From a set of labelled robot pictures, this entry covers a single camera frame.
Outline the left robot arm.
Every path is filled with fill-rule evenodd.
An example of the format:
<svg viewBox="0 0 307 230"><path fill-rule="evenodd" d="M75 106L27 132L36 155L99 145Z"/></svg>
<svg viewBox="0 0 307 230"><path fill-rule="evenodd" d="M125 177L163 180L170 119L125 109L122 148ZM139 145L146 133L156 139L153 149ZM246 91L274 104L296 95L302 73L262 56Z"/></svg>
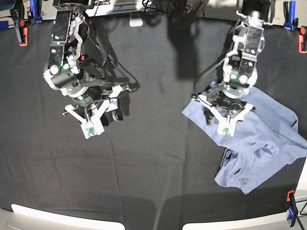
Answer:
<svg viewBox="0 0 307 230"><path fill-rule="evenodd" d="M258 79L258 55L265 47L264 27L271 26L275 1L245 0L232 34L232 43L222 61L223 78L204 92L206 122L211 125L218 115L230 121L243 121L245 114L256 108L242 99Z"/></svg>

